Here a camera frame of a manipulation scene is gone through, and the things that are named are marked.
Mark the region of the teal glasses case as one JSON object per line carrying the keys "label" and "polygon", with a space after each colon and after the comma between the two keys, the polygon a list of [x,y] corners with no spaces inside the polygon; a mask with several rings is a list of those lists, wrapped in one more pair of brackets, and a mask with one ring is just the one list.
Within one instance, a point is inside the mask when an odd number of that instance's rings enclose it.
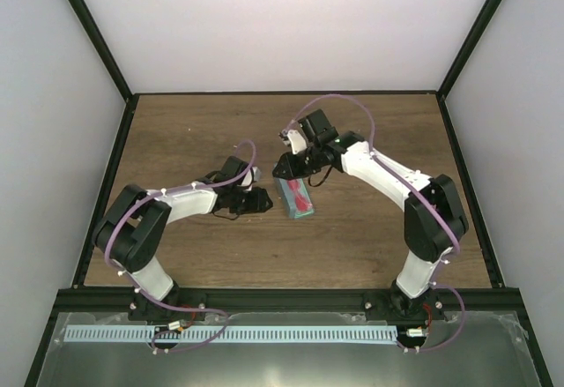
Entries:
{"label": "teal glasses case", "polygon": [[303,219],[315,213],[315,208],[302,179],[274,179],[278,195],[291,220]]}

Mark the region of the red transparent sunglasses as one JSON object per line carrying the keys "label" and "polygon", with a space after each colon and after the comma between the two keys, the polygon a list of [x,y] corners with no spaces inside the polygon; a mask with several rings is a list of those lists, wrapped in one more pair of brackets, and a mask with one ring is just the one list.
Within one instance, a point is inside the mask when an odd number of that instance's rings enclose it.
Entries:
{"label": "red transparent sunglasses", "polygon": [[288,186],[293,193],[293,200],[296,210],[299,213],[309,212],[313,209],[313,205],[308,198],[307,192],[302,180],[290,180]]}

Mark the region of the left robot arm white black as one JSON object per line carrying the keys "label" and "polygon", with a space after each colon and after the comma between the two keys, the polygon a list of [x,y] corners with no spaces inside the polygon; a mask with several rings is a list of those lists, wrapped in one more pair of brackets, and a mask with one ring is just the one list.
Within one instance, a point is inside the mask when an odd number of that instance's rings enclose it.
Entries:
{"label": "left robot arm white black", "polygon": [[178,285],[159,263],[156,252],[167,225],[195,215],[227,210],[233,220],[243,214],[269,211],[266,189],[256,187],[257,167],[235,156],[183,189],[144,190],[136,184],[122,189],[93,231],[93,245],[148,294],[149,309],[159,319],[180,309]]}

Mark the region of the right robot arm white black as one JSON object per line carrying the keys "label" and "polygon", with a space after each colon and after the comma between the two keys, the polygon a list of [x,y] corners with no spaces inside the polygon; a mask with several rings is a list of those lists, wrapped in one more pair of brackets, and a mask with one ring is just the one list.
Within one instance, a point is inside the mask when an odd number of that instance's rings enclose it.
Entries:
{"label": "right robot arm white black", "polygon": [[344,133],[321,109],[300,119],[300,128],[279,134],[289,150],[272,174],[283,180],[309,178],[323,168],[355,177],[390,199],[404,215],[409,250],[390,287],[394,313],[410,319],[423,308],[438,269],[460,252],[469,224],[454,181],[412,170],[376,151],[354,131]]}

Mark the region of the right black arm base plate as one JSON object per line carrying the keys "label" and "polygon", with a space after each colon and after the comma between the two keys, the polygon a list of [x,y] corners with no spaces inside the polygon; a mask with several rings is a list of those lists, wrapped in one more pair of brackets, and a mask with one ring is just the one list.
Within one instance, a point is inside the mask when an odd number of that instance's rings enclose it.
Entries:
{"label": "right black arm base plate", "polygon": [[368,290],[362,297],[367,319],[385,320],[388,324],[423,323],[430,309],[432,320],[442,320],[443,311],[435,306],[437,295],[427,290],[423,295],[410,299],[400,290]]}

